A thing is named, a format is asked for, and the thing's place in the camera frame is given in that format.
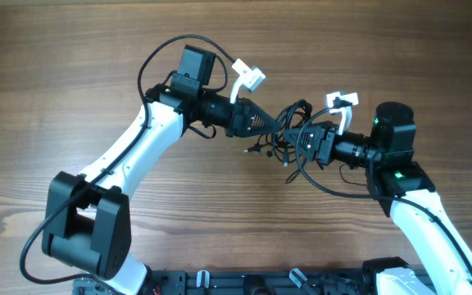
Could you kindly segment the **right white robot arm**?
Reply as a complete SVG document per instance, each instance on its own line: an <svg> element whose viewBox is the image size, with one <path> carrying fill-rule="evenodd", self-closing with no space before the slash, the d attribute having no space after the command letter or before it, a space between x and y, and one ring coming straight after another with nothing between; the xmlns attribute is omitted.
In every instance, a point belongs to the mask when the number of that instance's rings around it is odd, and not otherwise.
<svg viewBox="0 0 472 295"><path fill-rule="evenodd" d="M297 162L341 161L365 169L367 199L405 234L438 294L472 294L472 251L450 221L432 180L414 161L412 109L400 102L377 106L368 136L344 124L310 117L283 132Z"/></svg>

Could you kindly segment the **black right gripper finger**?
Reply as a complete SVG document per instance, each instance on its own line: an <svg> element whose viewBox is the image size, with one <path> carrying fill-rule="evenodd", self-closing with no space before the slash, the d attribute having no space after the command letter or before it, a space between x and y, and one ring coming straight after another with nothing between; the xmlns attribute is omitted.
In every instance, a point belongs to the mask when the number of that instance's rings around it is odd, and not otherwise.
<svg viewBox="0 0 472 295"><path fill-rule="evenodd" d="M297 148L298 152L303 155L308 161L313 161L315 158L315 144L314 137L301 137L297 142L296 137L289 137L288 142Z"/></svg>
<svg viewBox="0 0 472 295"><path fill-rule="evenodd" d="M315 139L321 139L322 128L319 125L309 125L303 131L301 128L287 129L283 136L288 142L296 142L300 138L301 142L313 142Z"/></svg>

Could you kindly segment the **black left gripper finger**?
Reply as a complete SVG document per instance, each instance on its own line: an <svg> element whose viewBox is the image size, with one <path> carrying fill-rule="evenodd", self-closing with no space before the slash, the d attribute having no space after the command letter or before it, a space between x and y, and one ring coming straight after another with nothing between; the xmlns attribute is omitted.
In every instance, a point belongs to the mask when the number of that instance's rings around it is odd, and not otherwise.
<svg viewBox="0 0 472 295"><path fill-rule="evenodd" d="M280 129L280 124L273 120L272 122L257 121L253 122L250 127L250 135L266 135L277 133Z"/></svg>
<svg viewBox="0 0 472 295"><path fill-rule="evenodd" d="M257 121L261 121L261 120L265 121L265 122L272 122L273 120L276 121L275 118L270 116L267 112L265 112L261 107L259 107L253 101L250 101L250 111L252 113L250 127L252 126L253 122L257 122Z"/></svg>

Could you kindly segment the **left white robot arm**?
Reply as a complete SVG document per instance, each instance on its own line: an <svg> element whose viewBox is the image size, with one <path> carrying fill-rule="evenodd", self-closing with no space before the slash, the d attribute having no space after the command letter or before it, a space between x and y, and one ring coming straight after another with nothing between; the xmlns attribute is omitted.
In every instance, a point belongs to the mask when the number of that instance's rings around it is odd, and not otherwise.
<svg viewBox="0 0 472 295"><path fill-rule="evenodd" d="M137 261L132 242L130 199L158 158L199 121L247 138L275 133L279 124L253 101L241 98L265 79L257 67L232 61L238 78L228 97L209 88L219 55L186 46L177 70L141 93L138 118L93 164L77 175L59 173L48 188L41 229L42 251L79 269L115 294L157 294L149 266Z"/></svg>

